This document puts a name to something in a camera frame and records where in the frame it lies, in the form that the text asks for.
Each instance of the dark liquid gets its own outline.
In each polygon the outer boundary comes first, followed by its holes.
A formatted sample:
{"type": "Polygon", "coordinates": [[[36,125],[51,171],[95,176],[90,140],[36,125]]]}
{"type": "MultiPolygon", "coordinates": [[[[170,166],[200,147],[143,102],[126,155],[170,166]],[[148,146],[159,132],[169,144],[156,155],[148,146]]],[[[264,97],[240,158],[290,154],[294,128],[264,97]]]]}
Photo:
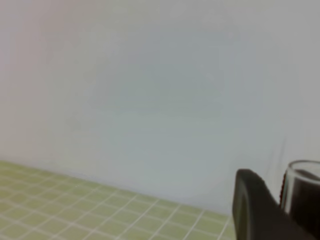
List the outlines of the dark liquid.
{"type": "MultiPolygon", "coordinates": [[[[313,174],[299,170],[306,177],[319,181],[313,174]]],[[[296,178],[293,185],[293,195],[290,217],[320,240],[320,186],[296,178]]]]}

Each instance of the drinking glass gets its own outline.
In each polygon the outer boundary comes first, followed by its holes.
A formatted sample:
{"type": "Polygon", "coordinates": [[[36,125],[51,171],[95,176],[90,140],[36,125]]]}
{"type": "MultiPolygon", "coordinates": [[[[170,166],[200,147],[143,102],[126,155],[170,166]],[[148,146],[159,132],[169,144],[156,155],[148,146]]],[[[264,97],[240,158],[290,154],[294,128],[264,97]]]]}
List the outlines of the drinking glass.
{"type": "Polygon", "coordinates": [[[281,208],[302,228],[320,240],[320,162],[291,162],[282,187],[281,208]]]}

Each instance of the black object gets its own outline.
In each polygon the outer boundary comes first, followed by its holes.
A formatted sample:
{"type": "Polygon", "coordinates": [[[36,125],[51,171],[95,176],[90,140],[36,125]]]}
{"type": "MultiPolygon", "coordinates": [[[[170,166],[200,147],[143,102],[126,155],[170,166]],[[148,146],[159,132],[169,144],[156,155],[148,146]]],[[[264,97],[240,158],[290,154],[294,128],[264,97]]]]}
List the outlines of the black object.
{"type": "Polygon", "coordinates": [[[236,173],[232,213],[237,240],[316,240],[280,209],[249,169],[236,173]]]}

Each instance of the wall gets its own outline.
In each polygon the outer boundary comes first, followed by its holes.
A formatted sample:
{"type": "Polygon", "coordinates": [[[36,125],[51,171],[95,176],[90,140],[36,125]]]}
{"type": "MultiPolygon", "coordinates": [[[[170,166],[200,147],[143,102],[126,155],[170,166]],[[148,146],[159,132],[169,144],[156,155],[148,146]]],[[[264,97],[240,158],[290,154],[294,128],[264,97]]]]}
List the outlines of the wall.
{"type": "Polygon", "coordinates": [[[315,0],[0,3],[0,155],[230,211],[319,158],[315,0]]]}

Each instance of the table surface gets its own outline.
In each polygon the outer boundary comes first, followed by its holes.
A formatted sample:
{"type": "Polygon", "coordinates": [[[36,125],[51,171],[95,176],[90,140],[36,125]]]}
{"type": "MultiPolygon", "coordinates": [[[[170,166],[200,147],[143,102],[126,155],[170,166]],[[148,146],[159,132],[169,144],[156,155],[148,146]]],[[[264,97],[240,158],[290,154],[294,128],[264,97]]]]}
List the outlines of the table surface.
{"type": "Polygon", "coordinates": [[[0,239],[234,240],[231,217],[0,161],[0,239]]]}

